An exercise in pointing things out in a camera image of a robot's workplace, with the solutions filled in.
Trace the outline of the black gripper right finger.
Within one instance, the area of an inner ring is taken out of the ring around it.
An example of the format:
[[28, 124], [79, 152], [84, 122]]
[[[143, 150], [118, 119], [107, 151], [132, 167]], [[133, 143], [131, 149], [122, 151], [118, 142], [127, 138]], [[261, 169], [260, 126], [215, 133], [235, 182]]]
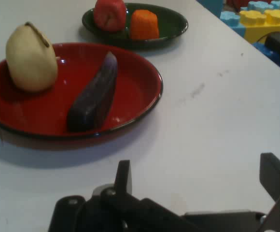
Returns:
[[259, 178], [275, 204], [261, 222], [258, 231], [280, 232], [280, 160], [274, 154], [261, 154]]

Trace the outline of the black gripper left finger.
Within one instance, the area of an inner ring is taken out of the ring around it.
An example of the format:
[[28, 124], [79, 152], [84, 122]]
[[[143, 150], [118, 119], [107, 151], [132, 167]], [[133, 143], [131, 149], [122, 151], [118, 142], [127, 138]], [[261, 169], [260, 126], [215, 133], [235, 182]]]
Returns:
[[79, 195], [56, 202], [50, 232], [199, 232], [201, 229], [150, 199], [132, 196], [129, 160], [118, 163], [115, 182], [89, 200]]

